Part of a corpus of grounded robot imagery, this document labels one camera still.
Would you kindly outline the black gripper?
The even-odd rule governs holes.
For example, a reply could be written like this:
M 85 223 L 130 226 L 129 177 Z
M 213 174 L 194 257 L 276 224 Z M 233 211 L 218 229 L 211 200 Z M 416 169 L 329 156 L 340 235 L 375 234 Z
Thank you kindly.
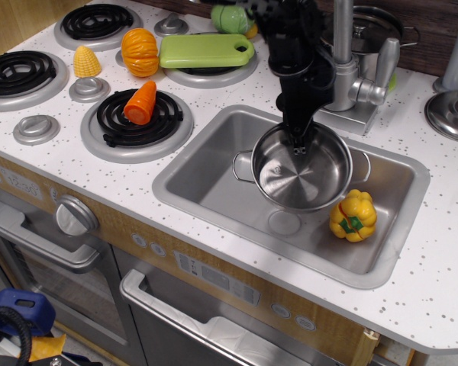
M 276 104 L 282 112 L 293 153 L 306 155 L 312 144 L 308 127 L 315 113 L 334 102 L 335 69 L 308 68 L 301 72 L 275 72 L 275 75 L 281 86 Z

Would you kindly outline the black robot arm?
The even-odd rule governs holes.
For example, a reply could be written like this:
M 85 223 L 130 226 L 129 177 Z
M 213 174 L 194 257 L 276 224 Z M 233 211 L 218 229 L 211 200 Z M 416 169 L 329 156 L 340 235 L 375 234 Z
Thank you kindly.
M 324 14 L 313 1 L 243 1 L 269 48 L 270 70 L 279 78 L 277 108 L 294 154 L 306 153 L 316 111 L 334 101 L 336 69 L 321 44 Z

